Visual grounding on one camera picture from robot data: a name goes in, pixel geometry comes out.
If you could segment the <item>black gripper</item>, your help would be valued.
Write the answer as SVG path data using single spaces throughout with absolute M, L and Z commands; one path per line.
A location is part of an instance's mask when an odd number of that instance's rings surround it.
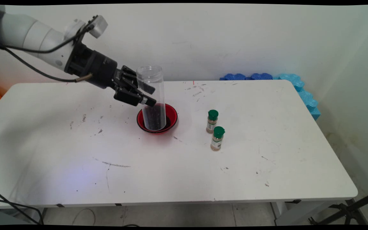
M 125 87 L 114 84 L 113 77 L 117 73 L 118 64 L 113 59 L 91 50 L 82 42 L 77 42 L 73 47 L 70 58 L 64 68 L 64 71 L 70 75 L 83 77 L 92 74 L 92 77 L 86 80 L 101 89 L 112 88 L 115 90 L 114 99 L 132 106 L 144 104 L 153 107 L 156 100 L 144 93 L 152 95 L 155 88 L 147 83 L 137 80 L 137 73 L 131 68 L 123 65 L 120 70 L 120 80 Z

